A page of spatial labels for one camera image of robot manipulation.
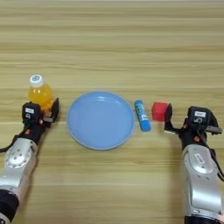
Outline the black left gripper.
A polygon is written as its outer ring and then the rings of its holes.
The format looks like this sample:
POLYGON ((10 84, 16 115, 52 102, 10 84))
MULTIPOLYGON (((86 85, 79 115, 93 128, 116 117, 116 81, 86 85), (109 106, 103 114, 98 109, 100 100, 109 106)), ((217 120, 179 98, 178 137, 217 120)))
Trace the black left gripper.
POLYGON ((24 124, 24 133, 22 138, 30 139, 35 144, 38 144, 42 135, 46 132, 47 129, 50 129, 52 123, 57 120, 58 114, 60 111, 60 102, 59 99, 56 99, 52 105, 52 116, 31 116, 23 118, 24 124))

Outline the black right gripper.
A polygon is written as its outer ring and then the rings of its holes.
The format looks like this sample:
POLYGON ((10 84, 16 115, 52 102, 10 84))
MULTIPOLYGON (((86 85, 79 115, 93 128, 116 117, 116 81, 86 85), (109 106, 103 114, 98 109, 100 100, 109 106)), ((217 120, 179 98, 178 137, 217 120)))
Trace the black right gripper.
POLYGON ((219 128, 219 124, 213 113, 210 113, 210 126, 190 125, 185 122, 180 129, 177 129, 173 127, 171 119, 172 105, 169 103, 164 113, 164 131, 177 134, 182 143, 182 149, 191 144, 207 147, 207 132, 212 135, 222 133, 222 128, 219 128))

